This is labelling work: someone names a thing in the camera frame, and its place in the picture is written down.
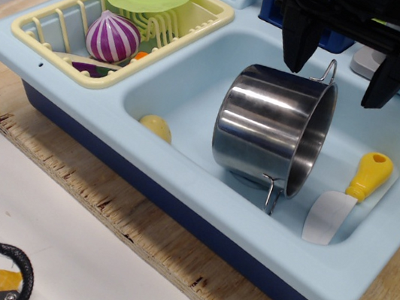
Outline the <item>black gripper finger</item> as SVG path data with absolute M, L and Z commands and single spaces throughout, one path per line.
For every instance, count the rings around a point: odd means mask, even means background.
M 323 24 L 287 5 L 282 24 L 283 60 L 290 71 L 298 73 L 316 51 L 322 37 Z
M 387 55 L 370 79 L 361 105 L 382 108 L 400 90 L 400 54 Z

